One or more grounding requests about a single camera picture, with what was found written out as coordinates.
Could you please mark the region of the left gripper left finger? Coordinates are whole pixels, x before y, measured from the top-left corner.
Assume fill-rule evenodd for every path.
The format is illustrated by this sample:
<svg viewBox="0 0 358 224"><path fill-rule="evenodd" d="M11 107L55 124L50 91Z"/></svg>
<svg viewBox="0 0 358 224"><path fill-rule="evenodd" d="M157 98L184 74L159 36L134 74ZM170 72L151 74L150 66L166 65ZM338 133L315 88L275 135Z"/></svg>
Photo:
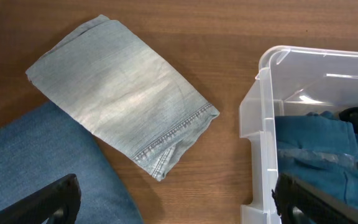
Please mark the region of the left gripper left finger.
<svg viewBox="0 0 358 224"><path fill-rule="evenodd" d="M0 224L74 224L80 205L77 176L68 174L1 210Z"/></svg>

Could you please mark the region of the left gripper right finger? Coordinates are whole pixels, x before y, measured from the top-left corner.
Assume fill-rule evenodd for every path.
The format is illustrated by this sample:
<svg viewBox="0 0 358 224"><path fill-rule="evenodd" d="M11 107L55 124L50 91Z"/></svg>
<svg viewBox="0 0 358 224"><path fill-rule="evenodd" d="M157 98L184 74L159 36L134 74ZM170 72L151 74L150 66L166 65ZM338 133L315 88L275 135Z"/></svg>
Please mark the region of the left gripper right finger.
<svg viewBox="0 0 358 224"><path fill-rule="evenodd" d="M277 214L282 223L358 223L354 209L312 185L281 173L272 190Z"/></svg>

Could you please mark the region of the teal garment with tape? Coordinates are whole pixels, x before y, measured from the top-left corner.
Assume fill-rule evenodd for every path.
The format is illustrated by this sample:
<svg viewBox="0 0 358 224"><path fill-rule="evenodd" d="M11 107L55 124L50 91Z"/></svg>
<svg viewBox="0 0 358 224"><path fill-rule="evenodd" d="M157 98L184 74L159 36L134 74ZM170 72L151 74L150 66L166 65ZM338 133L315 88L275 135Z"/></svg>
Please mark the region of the teal garment with tape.
<svg viewBox="0 0 358 224"><path fill-rule="evenodd" d="M358 134L331 112L275 117L280 172L358 209Z"/></svg>

